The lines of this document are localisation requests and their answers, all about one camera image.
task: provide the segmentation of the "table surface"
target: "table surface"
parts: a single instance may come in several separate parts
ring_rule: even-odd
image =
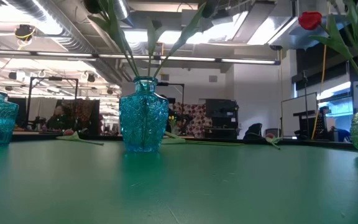
[[[358,224],[358,153],[13,142],[0,147],[0,223]]]

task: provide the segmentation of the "exposed duct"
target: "exposed duct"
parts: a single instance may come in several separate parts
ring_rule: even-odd
[[[84,38],[79,30],[62,13],[62,11],[49,0],[2,0],[15,7],[24,14],[28,14],[39,23],[37,28],[45,34],[61,35],[64,38],[55,38],[58,44],[69,52],[96,53],[93,46]],[[110,83],[120,84],[122,77],[103,59],[86,62],[93,66],[98,73]]]
[[[126,0],[114,0],[114,8],[119,20],[126,19],[129,16],[129,6]]]
[[[128,43],[128,44],[131,47],[134,55],[145,55],[146,54],[146,49],[144,48],[144,44],[142,42]]]

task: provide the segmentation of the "black stand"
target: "black stand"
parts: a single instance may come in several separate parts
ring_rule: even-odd
[[[307,90],[306,87],[308,85],[308,77],[306,77],[306,71],[303,71],[303,83],[305,84],[305,107],[306,111],[308,110],[308,97],[307,97]],[[310,132],[309,132],[309,113],[306,112],[306,128],[308,130],[308,138],[311,138]]]

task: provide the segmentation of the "ceiling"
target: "ceiling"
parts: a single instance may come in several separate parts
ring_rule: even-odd
[[[54,13],[52,16],[57,22],[62,21],[63,30],[68,28],[63,37],[74,35],[76,40],[87,46],[85,52],[97,53],[118,53],[115,43],[106,35],[104,31],[91,23],[87,16],[89,12],[85,9],[81,0],[37,0],[42,6],[55,9],[46,10],[48,13]],[[1,0],[0,2],[14,2],[13,0]],[[179,0],[128,0],[131,8],[131,19],[134,23],[133,29],[145,28],[145,16],[158,19],[167,25],[169,30],[182,29],[183,20],[186,19],[191,8],[196,9],[203,0],[189,0],[183,3]],[[236,6],[244,0],[221,0],[219,9],[228,6]],[[277,0],[277,5],[270,16],[274,18],[288,18],[291,14],[291,5],[289,0]],[[13,32],[20,24],[30,24],[38,29],[35,30],[33,38],[27,44],[19,41]],[[62,44],[62,35],[45,34],[42,31],[42,22],[37,20],[32,14],[23,13],[23,11],[13,10],[11,6],[0,4],[0,49],[2,50],[31,50],[31,51],[49,51],[65,52],[67,47]],[[122,23],[123,29],[132,29]],[[203,20],[200,25],[202,30],[211,27],[210,20]],[[157,49],[162,55],[168,54],[173,44],[164,44]],[[277,53],[268,45],[247,45],[243,42],[214,41],[205,44],[186,44],[174,55],[186,57],[221,57],[221,58],[255,58],[276,60]],[[131,77],[126,73],[125,62],[117,59],[98,59],[97,62],[80,61],[57,61],[57,60],[34,60],[18,58],[0,58],[0,68],[6,64],[4,70],[0,71],[0,84],[13,84],[14,81],[8,80],[7,74],[10,71],[25,71],[26,74],[37,76],[40,71],[44,71],[46,76],[60,76],[78,78],[80,86],[98,86],[100,92],[107,89],[107,86],[121,85],[122,82],[131,82]],[[147,67],[147,62],[139,60],[137,64],[140,67]],[[216,68],[221,72],[226,72],[230,67],[227,63],[208,63],[208,62],[181,62],[168,61],[166,67],[173,68]],[[96,81],[94,83],[86,82],[86,74],[95,73]]]

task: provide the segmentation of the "flower stem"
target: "flower stem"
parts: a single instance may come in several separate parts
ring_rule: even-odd
[[[161,65],[158,66],[158,69],[154,73],[154,78],[158,75],[158,73],[160,72],[161,68],[163,67],[165,62],[168,60],[169,56],[171,56],[171,55],[167,55],[167,57],[162,61]]]
[[[353,58],[350,59],[350,62],[352,64],[352,66],[354,67],[354,70],[356,70],[356,74],[358,75],[358,66],[357,66],[356,62],[354,61]]]
[[[149,67],[147,68],[147,76],[150,76],[150,67],[152,66],[152,56],[149,55]]]
[[[136,72],[136,69],[135,69],[134,66],[132,65],[131,60],[129,60],[128,55],[127,55],[126,53],[124,53],[124,56],[125,56],[125,59],[128,61],[128,64],[129,64],[129,66],[131,67],[132,71],[134,71],[135,76],[138,77],[139,74]]]

